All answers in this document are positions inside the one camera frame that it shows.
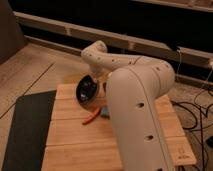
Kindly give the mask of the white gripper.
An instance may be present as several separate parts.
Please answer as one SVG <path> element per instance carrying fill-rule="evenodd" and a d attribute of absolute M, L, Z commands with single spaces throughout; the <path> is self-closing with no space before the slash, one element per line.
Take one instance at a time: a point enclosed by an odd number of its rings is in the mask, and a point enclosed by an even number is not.
<path fill-rule="evenodd" d="M 108 71 L 102 68 L 91 67 L 91 76 L 95 83 L 105 82 L 108 78 Z"/>

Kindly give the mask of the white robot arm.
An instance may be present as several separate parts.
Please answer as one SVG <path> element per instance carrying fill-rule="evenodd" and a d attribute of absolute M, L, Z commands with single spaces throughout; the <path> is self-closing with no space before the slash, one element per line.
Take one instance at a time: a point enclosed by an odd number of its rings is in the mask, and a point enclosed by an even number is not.
<path fill-rule="evenodd" d="M 155 100 L 173 86 L 172 66 L 161 59 L 112 54 L 96 41 L 81 52 L 91 71 L 111 71 L 107 107 L 124 171 L 175 171 Z"/>

